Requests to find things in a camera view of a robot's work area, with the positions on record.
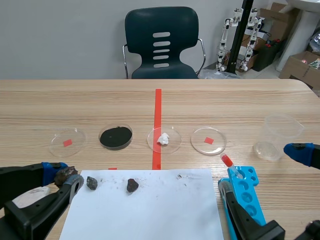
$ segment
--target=cotton ball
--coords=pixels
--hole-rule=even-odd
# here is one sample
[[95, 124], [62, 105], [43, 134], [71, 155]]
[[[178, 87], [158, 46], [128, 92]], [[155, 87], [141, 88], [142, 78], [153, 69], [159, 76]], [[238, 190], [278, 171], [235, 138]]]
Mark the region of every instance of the cotton ball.
[[161, 145], [167, 145], [169, 144], [169, 135], [166, 134], [165, 132], [158, 138], [158, 143]]

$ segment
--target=plastic cup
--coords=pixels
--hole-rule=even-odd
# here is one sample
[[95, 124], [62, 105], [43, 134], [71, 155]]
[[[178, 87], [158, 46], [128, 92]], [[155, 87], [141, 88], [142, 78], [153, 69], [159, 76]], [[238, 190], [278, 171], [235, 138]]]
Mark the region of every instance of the plastic cup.
[[279, 160], [285, 154], [285, 145], [293, 143], [303, 130], [304, 126], [288, 115], [269, 115], [264, 119], [264, 125], [253, 149], [263, 159]]

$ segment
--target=red square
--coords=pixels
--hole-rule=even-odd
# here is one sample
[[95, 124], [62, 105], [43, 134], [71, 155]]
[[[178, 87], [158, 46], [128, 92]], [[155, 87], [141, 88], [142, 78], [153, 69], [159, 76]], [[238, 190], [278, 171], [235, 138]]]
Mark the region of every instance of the red square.
[[213, 143], [214, 143], [214, 140], [213, 140], [212, 138], [210, 138], [210, 137], [206, 137], [205, 140], [204, 140], [204, 142], [205, 142], [206, 144], [213, 144]]
[[70, 146], [71, 144], [72, 144], [72, 140], [71, 140], [71, 139], [63, 142], [63, 146], [64, 146], [64, 147], [68, 147], [68, 146]]

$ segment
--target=red cap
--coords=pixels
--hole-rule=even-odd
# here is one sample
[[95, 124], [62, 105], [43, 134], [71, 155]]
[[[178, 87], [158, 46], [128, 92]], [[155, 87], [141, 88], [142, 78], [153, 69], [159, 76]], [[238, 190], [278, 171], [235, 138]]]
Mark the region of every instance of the red cap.
[[228, 168], [231, 167], [234, 164], [231, 161], [231, 159], [224, 153], [220, 155], [220, 158]]

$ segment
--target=blue test tube rack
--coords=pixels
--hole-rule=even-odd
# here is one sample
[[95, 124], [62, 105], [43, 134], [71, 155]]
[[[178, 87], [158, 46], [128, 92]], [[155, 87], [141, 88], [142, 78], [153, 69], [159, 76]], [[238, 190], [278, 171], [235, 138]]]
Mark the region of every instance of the blue test tube rack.
[[[229, 178], [221, 178], [221, 181], [231, 183], [233, 193], [238, 203], [249, 213], [249, 215], [261, 226], [266, 224], [266, 220], [255, 191], [255, 186], [259, 184], [259, 179], [256, 170], [253, 166], [236, 166], [236, 169], [241, 173], [243, 179], [238, 178], [230, 169], [228, 169]], [[226, 203], [223, 203], [226, 221], [230, 233], [231, 240], [237, 240], [237, 236], [232, 225]]]

